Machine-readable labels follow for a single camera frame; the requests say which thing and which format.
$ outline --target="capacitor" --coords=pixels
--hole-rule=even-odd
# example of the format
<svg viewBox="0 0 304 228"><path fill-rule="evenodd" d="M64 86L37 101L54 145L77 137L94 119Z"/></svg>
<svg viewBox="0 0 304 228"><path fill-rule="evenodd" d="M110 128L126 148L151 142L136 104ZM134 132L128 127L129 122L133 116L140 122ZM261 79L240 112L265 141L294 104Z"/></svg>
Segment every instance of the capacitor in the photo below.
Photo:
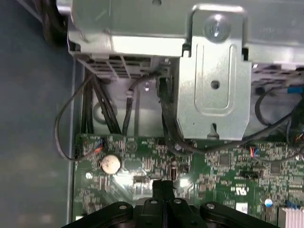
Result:
<svg viewBox="0 0 304 228"><path fill-rule="evenodd" d="M116 174L122 163L121 160L114 154L106 155L98 162L98 166L106 173L106 174Z"/></svg>
<svg viewBox="0 0 304 228"><path fill-rule="evenodd" d="M273 202L272 202L271 199L266 199L266 200L265 200L265 206L266 206L267 208L271 207L272 205L273 205Z"/></svg>

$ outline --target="heatsink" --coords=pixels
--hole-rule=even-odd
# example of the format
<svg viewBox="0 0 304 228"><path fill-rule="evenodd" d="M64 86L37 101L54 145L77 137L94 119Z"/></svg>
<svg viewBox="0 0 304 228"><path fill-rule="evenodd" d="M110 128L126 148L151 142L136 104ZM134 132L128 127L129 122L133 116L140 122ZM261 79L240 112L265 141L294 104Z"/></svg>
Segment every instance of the heatsink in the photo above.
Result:
<svg viewBox="0 0 304 228"><path fill-rule="evenodd" d="M292 208L280 208L278 226L280 228L303 228L304 211Z"/></svg>

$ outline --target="green circuit board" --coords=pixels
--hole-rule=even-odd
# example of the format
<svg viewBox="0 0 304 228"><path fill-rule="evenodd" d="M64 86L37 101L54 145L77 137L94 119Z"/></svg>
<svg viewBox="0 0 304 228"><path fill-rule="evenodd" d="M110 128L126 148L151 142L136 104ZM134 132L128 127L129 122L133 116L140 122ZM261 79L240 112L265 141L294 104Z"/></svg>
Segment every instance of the green circuit board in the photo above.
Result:
<svg viewBox="0 0 304 228"><path fill-rule="evenodd" d="M173 180L175 196L189 198L194 205L216 201L256 218L276 224L278 207L286 201L304 205L304 160L297 156L282 163L262 163L244 148L209 154L176 157L162 138L80 134L76 152L86 154L100 141L104 147L86 160L75 163L73 219L116 201L135 206L152 196L154 180ZM218 144L192 141L194 146ZM256 157L277 160L293 153L282 142L253 142ZM121 161L119 171L106 174L100 162L109 154Z"/></svg>

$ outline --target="metal bracket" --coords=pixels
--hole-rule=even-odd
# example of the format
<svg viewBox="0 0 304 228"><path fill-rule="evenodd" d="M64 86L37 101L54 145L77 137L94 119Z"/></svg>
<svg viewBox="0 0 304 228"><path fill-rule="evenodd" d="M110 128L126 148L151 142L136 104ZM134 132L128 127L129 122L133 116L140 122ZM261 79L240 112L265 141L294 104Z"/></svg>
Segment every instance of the metal bracket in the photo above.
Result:
<svg viewBox="0 0 304 228"><path fill-rule="evenodd" d="M241 140L249 122L251 63L242 59L247 15L239 6L195 5L179 60L177 121L185 138Z"/></svg>

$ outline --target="integrated circuit chip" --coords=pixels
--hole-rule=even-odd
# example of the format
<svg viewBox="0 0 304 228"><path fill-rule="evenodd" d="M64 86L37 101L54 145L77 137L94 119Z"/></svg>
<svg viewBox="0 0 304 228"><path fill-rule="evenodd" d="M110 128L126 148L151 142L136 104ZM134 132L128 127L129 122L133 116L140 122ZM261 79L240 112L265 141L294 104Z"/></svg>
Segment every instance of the integrated circuit chip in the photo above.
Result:
<svg viewBox="0 0 304 228"><path fill-rule="evenodd" d="M230 165L230 156L229 154L222 154L219 156L219 165L229 166Z"/></svg>
<svg viewBox="0 0 304 228"><path fill-rule="evenodd" d="M281 173L281 164L280 163L272 163L270 165L270 174L280 174Z"/></svg>

